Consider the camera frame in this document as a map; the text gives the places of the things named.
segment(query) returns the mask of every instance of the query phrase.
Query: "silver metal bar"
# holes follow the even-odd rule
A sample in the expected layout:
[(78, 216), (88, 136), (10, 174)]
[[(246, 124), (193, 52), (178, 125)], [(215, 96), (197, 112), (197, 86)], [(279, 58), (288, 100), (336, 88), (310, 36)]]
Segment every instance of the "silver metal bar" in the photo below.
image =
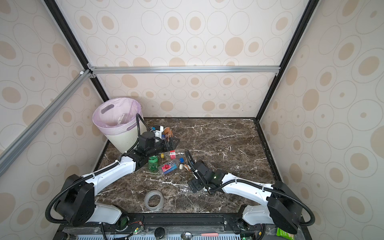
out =
[(188, 67), (92, 67), (95, 74), (118, 73), (278, 73), (280, 66), (188, 66)]
[(6, 172), (17, 157), (33, 141), (39, 132), (47, 125), (68, 99), (75, 93), (81, 84), (89, 78), (91, 73), (84, 70), (78, 75), (52, 102), (51, 104), (31, 123), (11, 145), (0, 156), (0, 177)]

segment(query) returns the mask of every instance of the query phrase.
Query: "green plastic bottle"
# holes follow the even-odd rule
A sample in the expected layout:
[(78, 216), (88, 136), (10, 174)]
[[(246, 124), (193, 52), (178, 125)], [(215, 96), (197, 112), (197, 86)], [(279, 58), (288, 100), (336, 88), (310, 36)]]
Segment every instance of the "green plastic bottle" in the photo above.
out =
[(150, 172), (158, 172), (159, 159), (157, 156), (152, 156), (148, 159), (148, 169)]

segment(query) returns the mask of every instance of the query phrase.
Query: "bottle label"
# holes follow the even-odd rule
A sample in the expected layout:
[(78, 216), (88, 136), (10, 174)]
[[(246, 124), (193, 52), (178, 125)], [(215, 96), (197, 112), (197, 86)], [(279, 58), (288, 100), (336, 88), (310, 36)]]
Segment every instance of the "bottle label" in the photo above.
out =
[(171, 159), (175, 159), (175, 158), (176, 158), (176, 152), (175, 152), (175, 150), (170, 151), (170, 152), (169, 152), (169, 156), (170, 156)]

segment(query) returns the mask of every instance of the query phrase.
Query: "trash can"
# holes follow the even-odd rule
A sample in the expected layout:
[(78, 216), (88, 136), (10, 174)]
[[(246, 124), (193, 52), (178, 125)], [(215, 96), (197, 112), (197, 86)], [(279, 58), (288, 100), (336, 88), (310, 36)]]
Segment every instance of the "trash can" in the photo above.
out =
[[(137, 139), (136, 113), (142, 116), (141, 105), (132, 98), (115, 98), (104, 102), (93, 113), (93, 123), (121, 152), (127, 151)], [(147, 129), (139, 120), (140, 134)]]

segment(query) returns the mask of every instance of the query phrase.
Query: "plastic bottle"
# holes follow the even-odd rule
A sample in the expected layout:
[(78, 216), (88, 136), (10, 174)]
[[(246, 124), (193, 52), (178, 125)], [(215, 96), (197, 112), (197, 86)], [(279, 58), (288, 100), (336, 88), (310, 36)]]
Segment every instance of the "plastic bottle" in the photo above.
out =
[(159, 168), (159, 159), (157, 156), (152, 156), (148, 159), (148, 169), (150, 172), (157, 172)]
[(185, 158), (185, 149), (178, 148), (169, 152), (164, 152), (160, 154), (160, 157), (162, 159), (162, 162), (171, 161), (173, 159), (179, 159), (181, 157)]
[(167, 173), (170, 173), (172, 172), (173, 170), (177, 169), (179, 167), (179, 164), (183, 164), (185, 163), (184, 162), (184, 158), (180, 157), (179, 159), (177, 158), (174, 158), (170, 161), (167, 161), (166, 163), (164, 163), (160, 168), (159, 168), (159, 171), (160, 173), (162, 174), (167, 174)]

